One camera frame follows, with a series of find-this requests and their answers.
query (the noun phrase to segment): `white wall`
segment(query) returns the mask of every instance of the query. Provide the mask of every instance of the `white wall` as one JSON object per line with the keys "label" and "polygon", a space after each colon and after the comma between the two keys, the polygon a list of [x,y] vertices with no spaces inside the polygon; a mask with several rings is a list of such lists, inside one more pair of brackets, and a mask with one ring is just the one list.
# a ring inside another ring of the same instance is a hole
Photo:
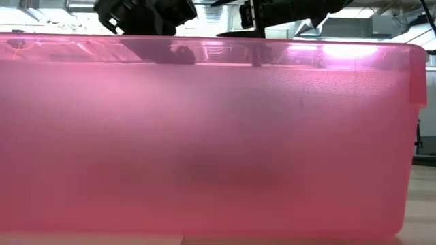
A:
{"label": "white wall", "polygon": [[427,108],[420,112],[421,136],[436,137],[436,72],[427,72]]}

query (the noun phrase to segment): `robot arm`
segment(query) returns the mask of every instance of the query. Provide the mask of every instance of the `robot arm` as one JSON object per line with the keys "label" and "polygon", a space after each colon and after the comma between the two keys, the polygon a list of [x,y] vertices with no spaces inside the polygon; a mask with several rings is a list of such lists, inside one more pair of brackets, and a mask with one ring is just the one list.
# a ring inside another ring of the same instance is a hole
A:
{"label": "robot arm", "polygon": [[[211,6],[233,1],[218,0]],[[307,18],[312,20],[313,26],[317,26],[328,13],[342,10],[352,1],[249,0],[240,6],[239,12],[245,29],[264,29]],[[175,35],[177,26],[197,16],[192,0],[98,0],[94,11],[106,28],[126,35]],[[254,18],[256,12],[261,14]]]}

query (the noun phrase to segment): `translucent container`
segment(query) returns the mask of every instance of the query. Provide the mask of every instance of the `translucent container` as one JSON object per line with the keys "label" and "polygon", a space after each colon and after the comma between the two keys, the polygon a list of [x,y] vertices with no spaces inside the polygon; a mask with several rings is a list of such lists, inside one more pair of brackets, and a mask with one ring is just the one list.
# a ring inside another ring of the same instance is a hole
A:
{"label": "translucent container", "polygon": [[425,52],[1,34],[0,231],[381,238]]}

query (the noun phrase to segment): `table surface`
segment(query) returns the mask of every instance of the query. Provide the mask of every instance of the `table surface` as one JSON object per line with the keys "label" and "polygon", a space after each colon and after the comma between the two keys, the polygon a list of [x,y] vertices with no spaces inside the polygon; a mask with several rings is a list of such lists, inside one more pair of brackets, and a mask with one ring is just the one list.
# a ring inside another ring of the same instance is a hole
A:
{"label": "table surface", "polygon": [[0,234],[0,245],[436,245],[436,167],[412,168],[403,230],[393,240],[359,242],[294,239],[117,237]]}

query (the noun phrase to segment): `pink plastic bin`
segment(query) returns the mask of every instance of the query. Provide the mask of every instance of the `pink plastic bin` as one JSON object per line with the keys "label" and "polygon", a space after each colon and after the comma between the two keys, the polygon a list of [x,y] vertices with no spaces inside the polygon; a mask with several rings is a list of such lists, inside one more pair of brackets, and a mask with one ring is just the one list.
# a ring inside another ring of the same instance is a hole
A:
{"label": "pink plastic bin", "polygon": [[425,52],[0,35],[0,231],[390,237]]}

